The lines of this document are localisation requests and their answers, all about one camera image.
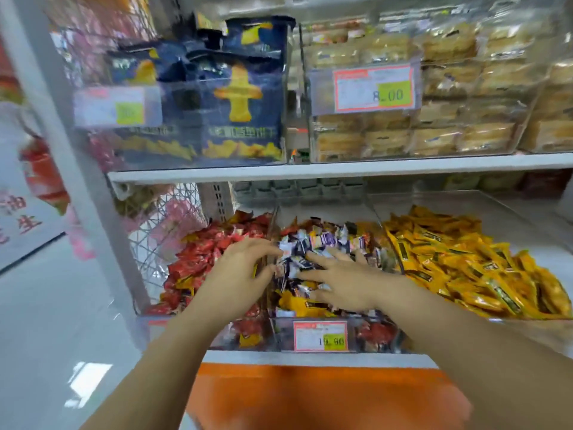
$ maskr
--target plastic price tag holder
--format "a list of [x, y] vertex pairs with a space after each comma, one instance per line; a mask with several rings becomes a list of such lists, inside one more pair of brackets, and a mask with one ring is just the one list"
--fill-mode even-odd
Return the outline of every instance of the plastic price tag holder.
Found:
[[411, 64], [400, 64], [334, 71], [335, 111], [415, 108], [414, 69]]
[[348, 351], [346, 321], [293, 322], [295, 351]]
[[163, 122], [159, 86], [88, 87], [74, 96], [76, 126], [159, 127]]

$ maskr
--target person's left hand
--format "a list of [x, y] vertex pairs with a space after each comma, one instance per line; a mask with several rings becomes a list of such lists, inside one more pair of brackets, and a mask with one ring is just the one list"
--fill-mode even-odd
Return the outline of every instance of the person's left hand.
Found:
[[282, 254], [281, 249], [262, 238], [245, 238], [230, 245], [191, 301], [189, 307], [193, 309], [188, 308], [183, 315], [201, 311], [218, 324], [217, 328], [242, 317], [261, 297], [275, 273], [275, 266], [268, 265], [253, 277], [255, 264], [264, 256]]

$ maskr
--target price tag with red border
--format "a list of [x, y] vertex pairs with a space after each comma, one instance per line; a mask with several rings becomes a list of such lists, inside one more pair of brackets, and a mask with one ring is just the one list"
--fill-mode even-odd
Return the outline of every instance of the price tag with red border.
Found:
[[414, 69], [410, 64], [400, 64], [334, 71], [335, 111], [415, 108]]
[[346, 321], [293, 322], [295, 351], [348, 351]]

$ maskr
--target white metal post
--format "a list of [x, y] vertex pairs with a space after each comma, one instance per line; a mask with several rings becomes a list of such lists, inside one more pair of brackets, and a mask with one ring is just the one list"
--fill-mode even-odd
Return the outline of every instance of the white metal post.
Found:
[[87, 136], [74, 127], [73, 90], [50, 37], [42, 1], [0, 0], [4, 46], [26, 98], [39, 115], [42, 133], [80, 222], [90, 236], [113, 304], [122, 314], [136, 346], [144, 349], [146, 341], [136, 323], [133, 301], [141, 310], [150, 303], [149, 297], [105, 176], [87, 151]]

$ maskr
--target pile of yellow candy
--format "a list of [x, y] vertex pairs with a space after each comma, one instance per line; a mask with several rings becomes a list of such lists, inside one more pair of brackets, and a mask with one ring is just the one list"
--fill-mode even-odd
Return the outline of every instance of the pile of yellow candy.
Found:
[[414, 205], [384, 227], [406, 276], [482, 317], [572, 316], [557, 278], [527, 251], [512, 256], [509, 243], [483, 235], [479, 219]]

